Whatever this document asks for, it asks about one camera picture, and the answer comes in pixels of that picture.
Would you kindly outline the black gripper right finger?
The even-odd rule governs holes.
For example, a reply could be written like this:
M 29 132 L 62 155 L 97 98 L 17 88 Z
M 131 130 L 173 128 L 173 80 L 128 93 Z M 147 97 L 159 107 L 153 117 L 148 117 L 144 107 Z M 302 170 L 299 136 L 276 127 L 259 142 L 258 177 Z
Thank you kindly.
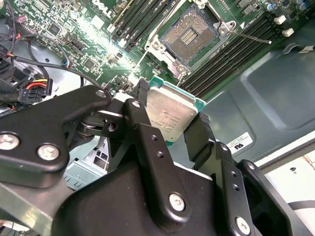
M 184 131 L 194 170 L 214 183 L 215 220 L 221 236 L 309 236 L 307 226 L 251 161 L 236 162 L 217 141 L 207 115 Z

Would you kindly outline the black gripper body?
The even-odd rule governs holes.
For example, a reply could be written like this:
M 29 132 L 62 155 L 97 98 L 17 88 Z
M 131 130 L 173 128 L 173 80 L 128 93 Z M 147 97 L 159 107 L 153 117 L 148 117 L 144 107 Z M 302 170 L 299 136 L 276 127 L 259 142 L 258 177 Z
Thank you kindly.
M 176 164 L 192 205 L 177 236 L 216 236 L 214 183 Z M 128 163 L 74 192 L 53 220 L 55 236 L 166 236 L 152 220 L 138 165 Z

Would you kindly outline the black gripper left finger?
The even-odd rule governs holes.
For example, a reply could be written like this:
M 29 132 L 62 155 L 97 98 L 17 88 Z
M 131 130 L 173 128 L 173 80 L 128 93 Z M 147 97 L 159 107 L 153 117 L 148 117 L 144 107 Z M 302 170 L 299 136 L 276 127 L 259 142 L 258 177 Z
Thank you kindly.
M 0 149 L 1 181 L 34 188 L 56 184 L 69 163 L 66 140 L 71 134 L 64 126 L 76 125 L 110 103 L 108 93 L 89 85 L 2 117 L 1 134 L 17 138 L 18 143 L 6 143 Z M 113 199 L 110 183 L 135 161 L 153 221 L 162 228 L 182 228 L 191 217 L 191 206 L 160 130 L 151 126 L 138 100 L 127 99 L 122 111 L 121 118 L 107 118 L 117 125 L 110 137 L 122 142 L 118 169 L 72 195 L 61 215 L 82 216 L 85 202 L 96 202 L 96 209 L 100 209 L 106 197 Z

